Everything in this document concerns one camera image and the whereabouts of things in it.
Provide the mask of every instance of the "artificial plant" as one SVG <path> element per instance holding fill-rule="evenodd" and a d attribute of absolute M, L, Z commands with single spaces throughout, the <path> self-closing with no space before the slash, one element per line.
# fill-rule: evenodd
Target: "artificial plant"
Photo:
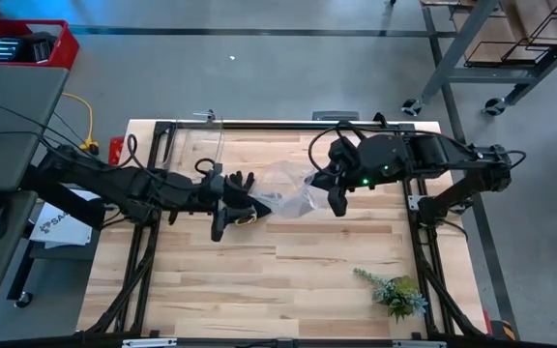
<path fill-rule="evenodd" d="M 388 306 L 388 315 L 405 319 L 406 315 L 425 314 L 427 301 L 418 291 L 416 280 L 405 275 L 385 280 L 365 270 L 356 268 L 354 273 L 368 280 L 373 287 L 373 301 Z"/>

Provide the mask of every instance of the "caster wheel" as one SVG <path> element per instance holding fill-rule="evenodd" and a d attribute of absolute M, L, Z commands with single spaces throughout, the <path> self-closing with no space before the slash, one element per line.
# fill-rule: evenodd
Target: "caster wheel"
<path fill-rule="evenodd" d="M 20 298 L 18 299 L 18 301 L 15 302 L 15 307 L 16 308 L 25 308 L 26 306 L 31 304 L 32 300 L 34 300 L 34 295 L 32 293 L 28 293 L 28 292 L 23 291 L 20 294 Z"/>
<path fill-rule="evenodd" d="M 418 116 L 418 114 L 421 113 L 422 109 L 423 106 L 416 100 L 407 100 L 401 107 L 401 111 L 414 117 Z"/>
<path fill-rule="evenodd" d="M 502 115 L 504 110 L 506 110 L 506 108 L 507 105 L 503 100 L 499 98 L 493 98 L 488 100 L 484 104 L 483 113 L 489 116 L 500 116 Z"/>

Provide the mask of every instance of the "white paper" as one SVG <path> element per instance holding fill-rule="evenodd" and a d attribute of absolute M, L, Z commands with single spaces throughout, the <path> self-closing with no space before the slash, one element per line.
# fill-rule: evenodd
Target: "white paper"
<path fill-rule="evenodd" d="M 72 189 L 72 192 L 85 200 L 98 198 L 86 190 Z M 45 203 L 29 239 L 44 242 L 45 248 L 85 246 L 92 240 L 92 227 Z"/>

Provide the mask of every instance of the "red object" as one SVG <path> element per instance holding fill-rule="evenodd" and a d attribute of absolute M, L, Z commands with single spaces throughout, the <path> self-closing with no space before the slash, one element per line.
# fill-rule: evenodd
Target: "red object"
<path fill-rule="evenodd" d="M 493 334 L 493 330 L 491 329 L 491 321 L 489 320 L 489 313 L 483 309 L 483 316 L 484 316 L 484 324 L 487 325 L 487 333 Z"/>
<path fill-rule="evenodd" d="M 30 67 L 56 67 L 71 70 L 73 68 L 74 58 L 76 58 L 76 53 L 78 52 L 78 41 L 68 28 L 68 22 L 66 20 L 0 19 L 0 38 L 6 36 L 19 37 L 31 34 L 32 31 L 27 25 L 32 24 L 58 25 L 62 28 L 48 61 L 40 64 L 18 62 L 1 62 L 0 64 Z"/>
<path fill-rule="evenodd" d="M 108 165 L 117 165 L 120 163 L 122 156 L 122 148 L 124 147 L 124 136 L 116 136 L 111 138 L 108 145 Z"/>

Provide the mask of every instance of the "concrete floor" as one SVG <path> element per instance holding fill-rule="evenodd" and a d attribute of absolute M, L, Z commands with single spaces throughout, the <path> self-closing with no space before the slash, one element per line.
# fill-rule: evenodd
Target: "concrete floor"
<path fill-rule="evenodd" d="M 73 24 L 190 28 L 424 30 L 416 0 L 42 0 L 1 1 L 6 15 L 65 18 Z M 453 26 L 437 9 L 440 30 Z M 418 96 L 433 72 L 426 39 L 79 36 L 66 90 L 87 99 L 105 157 L 108 139 L 131 118 L 187 118 L 213 108 L 224 119 L 310 119 L 315 110 L 381 111 L 413 121 L 400 104 Z M 455 85 L 469 141 L 528 153 L 503 193 L 484 195 L 522 339 L 557 343 L 557 71 L 498 118 L 479 113 L 508 85 Z M 57 111 L 82 136 L 86 111 L 61 100 Z M 438 95 L 419 118 L 450 133 Z M 51 125 L 72 136 L 61 122 Z M 471 214 L 464 223 L 484 307 L 497 316 Z M 13 268 L 20 256 L 17 253 Z M 27 289 L 36 299 L 13 308 L 0 294 L 0 339 L 70 334 L 91 265 L 36 263 Z"/>

